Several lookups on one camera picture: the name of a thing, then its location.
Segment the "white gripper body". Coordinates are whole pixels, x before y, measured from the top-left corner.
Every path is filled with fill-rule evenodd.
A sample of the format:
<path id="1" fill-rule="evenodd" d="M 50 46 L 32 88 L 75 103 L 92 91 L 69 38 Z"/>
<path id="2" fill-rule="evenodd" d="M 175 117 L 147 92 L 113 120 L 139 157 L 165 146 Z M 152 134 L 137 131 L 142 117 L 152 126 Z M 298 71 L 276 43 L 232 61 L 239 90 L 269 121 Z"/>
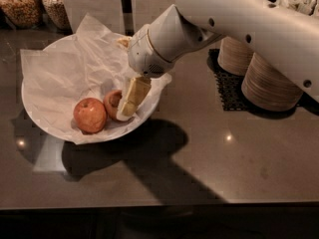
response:
<path id="1" fill-rule="evenodd" d="M 162 58 L 149 35 L 150 24 L 142 26 L 130 39 L 128 59 L 130 67 L 147 78 L 159 78 L 173 68 L 173 63 Z"/>

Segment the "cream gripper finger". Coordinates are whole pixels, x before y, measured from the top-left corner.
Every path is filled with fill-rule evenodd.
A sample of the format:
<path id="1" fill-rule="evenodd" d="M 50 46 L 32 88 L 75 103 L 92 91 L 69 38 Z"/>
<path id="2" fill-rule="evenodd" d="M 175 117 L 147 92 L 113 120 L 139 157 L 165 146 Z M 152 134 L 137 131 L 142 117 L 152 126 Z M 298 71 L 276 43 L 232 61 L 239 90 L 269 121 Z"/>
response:
<path id="1" fill-rule="evenodd" d="M 152 80 L 146 77 L 130 78 L 122 91 L 116 118 L 129 120 L 138 110 L 152 87 Z"/>
<path id="2" fill-rule="evenodd" d="M 119 45 L 127 49 L 129 47 L 129 43 L 131 39 L 132 38 L 130 36 L 125 36 L 125 37 L 119 38 L 117 42 Z"/>

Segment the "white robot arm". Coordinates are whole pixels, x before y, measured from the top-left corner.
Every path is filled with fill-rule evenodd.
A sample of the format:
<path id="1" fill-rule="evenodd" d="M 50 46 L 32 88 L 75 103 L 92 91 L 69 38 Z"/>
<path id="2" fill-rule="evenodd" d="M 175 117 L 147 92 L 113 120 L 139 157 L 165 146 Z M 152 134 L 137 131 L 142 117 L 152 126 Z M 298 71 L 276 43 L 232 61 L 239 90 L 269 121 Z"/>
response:
<path id="1" fill-rule="evenodd" d="M 183 55 L 231 37 L 319 102 L 319 22 L 268 0 L 175 0 L 129 41 L 130 67 L 159 78 Z"/>

